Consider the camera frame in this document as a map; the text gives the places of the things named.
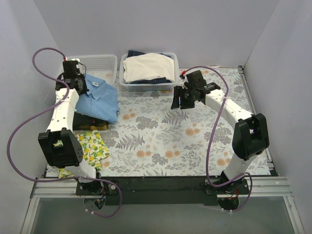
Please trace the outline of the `dark striped folded shirt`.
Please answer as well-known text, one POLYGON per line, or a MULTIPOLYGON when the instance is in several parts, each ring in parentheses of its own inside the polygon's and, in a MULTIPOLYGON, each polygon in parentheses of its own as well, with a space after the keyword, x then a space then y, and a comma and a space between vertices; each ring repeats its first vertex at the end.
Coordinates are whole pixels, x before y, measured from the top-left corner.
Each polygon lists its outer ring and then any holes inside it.
POLYGON ((74 113, 73 118, 73 130, 90 130, 95 124, 95 119, 87 115, 82 115, 79 113, 74 113))

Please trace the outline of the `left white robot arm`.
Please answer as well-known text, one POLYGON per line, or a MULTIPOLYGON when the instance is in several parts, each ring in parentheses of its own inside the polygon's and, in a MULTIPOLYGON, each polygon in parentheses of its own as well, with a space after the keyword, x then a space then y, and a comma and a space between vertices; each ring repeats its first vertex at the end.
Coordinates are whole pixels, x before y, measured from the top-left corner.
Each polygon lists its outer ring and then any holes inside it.
POLYGON ((52 119, 38 141, 50 166, 64 169, 67 177, 75 177, 79 189, 87 194, 98 195, 103 192, 104 184, 97 179, 97 170, 83 159, 83 146, 73 133, 73 120, 79 96, 87 93, 84 64, 78 58, 64 61, 64 72, 57 78, 56 103, 52 119))

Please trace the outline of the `white plastic basket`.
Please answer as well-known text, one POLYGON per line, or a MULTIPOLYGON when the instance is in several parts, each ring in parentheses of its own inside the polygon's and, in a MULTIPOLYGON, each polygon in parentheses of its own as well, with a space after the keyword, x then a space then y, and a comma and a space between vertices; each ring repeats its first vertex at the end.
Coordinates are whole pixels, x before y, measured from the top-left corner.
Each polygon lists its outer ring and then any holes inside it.
POLYGON ((78 59, 86 66, 87 74, 114 85, 117 76, 117 57, 115 55, 71 56, 68 59, 78 59))
POLYGON ((119 83, 123 89, 126 91, 133 91, 133 92, 139 92, 139 91, 164 91, 164 90, 172 90, 176 85, 178 85, 180 81, 179 77, 179 64, 178 59, 175 53, 171 52, 162 52, 162 54, 169 56, 174 60, 174 68, 175 68, 175 81, 170 83, 158 83, 158 84, 132 84, 132 83, 126 83, 124 80, 124 67, 123 62, 127 58, 127 54, 124 54, 121 57, 120 61, 120 67, 119 67, 119 83))

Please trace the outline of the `light blue long sleeve shirt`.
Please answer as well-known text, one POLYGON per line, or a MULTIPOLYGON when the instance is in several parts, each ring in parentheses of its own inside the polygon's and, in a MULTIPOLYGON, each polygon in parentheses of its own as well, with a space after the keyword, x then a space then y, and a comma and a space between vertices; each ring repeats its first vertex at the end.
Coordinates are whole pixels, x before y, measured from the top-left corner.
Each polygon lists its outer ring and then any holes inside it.
POLYGON ((117 89, 106 81, 86 75, 87 93, 80 95, 76 104, 77 113, 107 122, 118 122, 117 89))

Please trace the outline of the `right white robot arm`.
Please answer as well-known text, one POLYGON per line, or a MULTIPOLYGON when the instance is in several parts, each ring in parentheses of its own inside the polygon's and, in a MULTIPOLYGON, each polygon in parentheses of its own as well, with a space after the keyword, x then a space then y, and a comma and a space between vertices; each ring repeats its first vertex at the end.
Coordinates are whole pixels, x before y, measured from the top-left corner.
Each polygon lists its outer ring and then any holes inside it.
POLYGON ((211 131, 207 157, 210 156, 219 120, 223 118, 232 126, 234 154, 230 163, 222 171, 219 180, 212 182, 209 177, 207 178, 211 188, 231 194, 237 190, 243 178, 250 175, 246 170, 252 161, 269 147, 267 121, 263 114, 253 114, 231 100, 228 85, 225 86, 226 90, 222 91, 216 83, 206 82, 200 67, 196 66, 193 69, 193 72, 187 69, 181 73, 180 77, 184 79, 184 83, 182 86, 174 87, 171 109, 191 109, 194 108, 196 101, 200 101, 218 113, 211 131))

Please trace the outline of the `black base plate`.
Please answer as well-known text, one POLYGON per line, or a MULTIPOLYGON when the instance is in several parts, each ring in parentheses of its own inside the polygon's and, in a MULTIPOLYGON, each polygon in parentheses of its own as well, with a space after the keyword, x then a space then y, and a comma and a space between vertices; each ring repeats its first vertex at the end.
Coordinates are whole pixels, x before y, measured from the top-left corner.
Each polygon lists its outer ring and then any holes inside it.
POLYGON ((228 188, 210 187, 204 176, 107 177, 122 192, 123 205, 202 204, 217 206, 218 198, 235 191, 247 195, 246 179, 228 188))

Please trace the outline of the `right white plastic basket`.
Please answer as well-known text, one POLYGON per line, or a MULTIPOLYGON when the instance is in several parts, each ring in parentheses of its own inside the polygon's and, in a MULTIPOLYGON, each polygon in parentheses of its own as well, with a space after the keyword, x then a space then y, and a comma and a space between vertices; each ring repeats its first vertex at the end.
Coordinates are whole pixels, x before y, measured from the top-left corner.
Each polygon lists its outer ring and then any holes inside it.
POLYGON ((175 68, 175 81, 170 83, 158 83, 158 84, 132 84, 132 83, 126 83, 124 80, 124 67, 123 62, 127 58, 127 54, 124 54, 121 57, 120 61, 120 67, 119 67, 119 83, 123 89, 126 91, 133 91, 133 92, 139 92, 139 91, 164 91, 164 90, 172 90, 176 85, 178 85, 180 81, 179 77, 179 64, 178 59, 175 53, 171 52, 162 52, 162 54, 169 56, 174 60, 174 68, 175 68))

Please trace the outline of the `left white plastic basket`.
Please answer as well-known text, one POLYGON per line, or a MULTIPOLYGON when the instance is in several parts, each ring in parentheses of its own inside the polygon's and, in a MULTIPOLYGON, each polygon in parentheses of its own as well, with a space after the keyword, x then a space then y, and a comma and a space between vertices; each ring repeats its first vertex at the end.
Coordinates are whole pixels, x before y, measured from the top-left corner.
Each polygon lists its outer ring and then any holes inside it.
POLYGON ((71 56, 68 59, 78 59, 86 66, 87 74, 114 85, 117 76, 117 57, 115 55, 71 56))

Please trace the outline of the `lemon print folded shirt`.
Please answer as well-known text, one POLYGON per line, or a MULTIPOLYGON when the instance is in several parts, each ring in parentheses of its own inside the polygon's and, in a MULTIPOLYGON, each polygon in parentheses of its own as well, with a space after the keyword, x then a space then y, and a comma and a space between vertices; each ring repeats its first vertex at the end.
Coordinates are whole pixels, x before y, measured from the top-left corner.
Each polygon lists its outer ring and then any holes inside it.
POLYGON ((75 133, 75 137, 81 145, 83 153, 82 162, 77 167, 68 166, 62 169, 56 167, 58 177, 95 178, 97 171, 102 169, 101 161, 110 156, 100 131, 80 131, 75 133))

